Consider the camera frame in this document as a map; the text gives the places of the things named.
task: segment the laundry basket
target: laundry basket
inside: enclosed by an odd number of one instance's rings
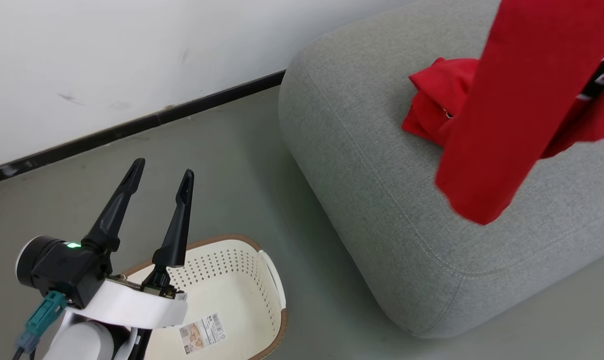
[[[151,262],[124,272],[141,283]],[[184,267],[169,269],[187,294],[184,324],[153,330],[147,360],[259,360],[280,344],[287,325],[282,282],[267,253],[243,235],[188,246]]]

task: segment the gray floor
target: gray floor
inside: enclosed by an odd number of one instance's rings
[[[79,240],[137,157],[138,192],[112,256],[116,271],[151,258],[184,170],[196,174],[190,242],[241,233],[271,255],[288,328],[271,360],[604,359],[604,259],[450,340],[418,340],[377,306],[280,138],[277,88],[174,121],[0,183],[0,360],[40,301],[18,284],[23,244]],[[53,329],[40,346],[48,348]]]

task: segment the basket handle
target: basket handle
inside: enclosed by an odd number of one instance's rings
[[[275,268],[275,264],[271,257],[264,250],[260,250],[259,254],[264,258],[266,262],[266,266],[268,267],[268,271],[270,272],[270,276],[273,278],[273,282],[275,283],[275,287],[277,288],[277,296],[279,296],[279,305],[282,309],[287,308],[287,298],[284,296],[284,287],[282,286],[282,280],[280,279],[280,274],[278,270]]]

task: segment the gray ottoman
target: gray ottoman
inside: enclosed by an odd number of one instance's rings
[[[498,4],[421,0],[353,23],[305,48],[281,87],[286,143],[382,309],[416,337],[458,335],[604,255],[603,146],[540,161],[482,227],[434,186],[440,148],[400,129],[408,75],[478,57]]]

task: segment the red garment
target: red garment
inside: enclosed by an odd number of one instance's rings
[[[604,89],[576,103],[603,59],[604,0],[502,0],[479,61],[438,59],[410,77],[402,128],[444,146],[437,187],[489,224],[538,159],[604,138]]]

